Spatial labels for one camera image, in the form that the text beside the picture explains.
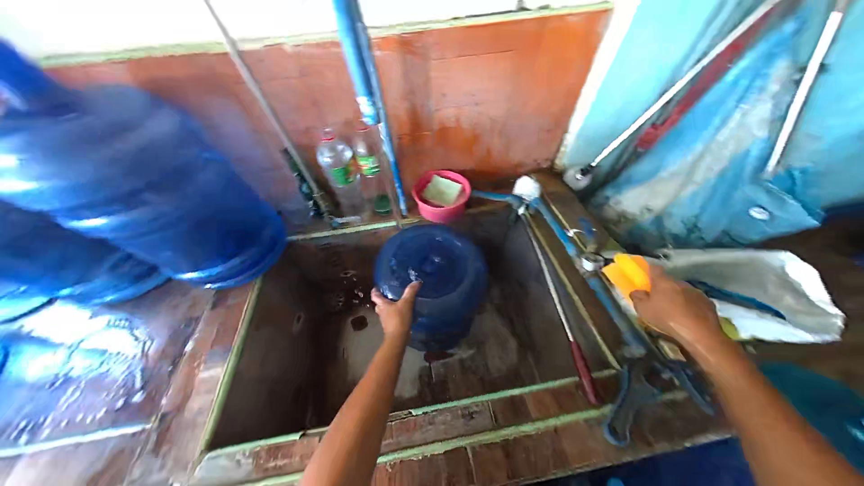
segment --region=person's hand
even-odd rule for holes
[[[652,328],[685,348],[725,340],[714,303],[662,267],[651,265],[651,291],[630,292],[636,314]]]
[[[407,336],[411,330],[411,313],[414,310],[414,298],[420,290],[420,282],[411,282],[405,287],[398,302],[384,297],[378,289],[372,289],[372,301],[375,312],[381,317],[381,327],[384,336]]]

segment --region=green label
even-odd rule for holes
[[[357,157],[357,165],[365,176],[374,176],[381,171],[378,159],[375,156]]]
[[[351,177],[351,167],[343,165],[342,167],[333,167],[330,169],[330,174],[333,175],[333,180],[339,187],[347,186],[354,179]]]

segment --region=orange wall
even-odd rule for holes
[[[406,190],[426,170],[494,179],[548,167],[609,10],[432,29],[374,40]],[[314,162],[321,129],[359,119],[338,42],[245,51],[291,140]],[[49,70],[72,86],[140,86],[185,107],[238,172],[291,220],[304,211],[280,144],[227,54],[184,54]]]

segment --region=red handle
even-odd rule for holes
[[[591,369],[588,367],[588,362],[585,361],[585,355],[582,353],[579,343],[571,341],[570,351],[573,353],[573,362],[576,364],[576,371],[579,372],[579,379],[585,388],[585,397],[588,398],[591,405],[599,405],[600,399],[597,397],[597,390],[594,388],[594,378],[591,377]]]

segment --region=white plastic bag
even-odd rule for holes
[[[778,342],[839,341],[846,317],[834,306],[819,272],[793,253],[779,250],[662,250],[663,266],[679,280],[698,280],[756,299],[783,314],[712,298],[717,313],[742,339]]]

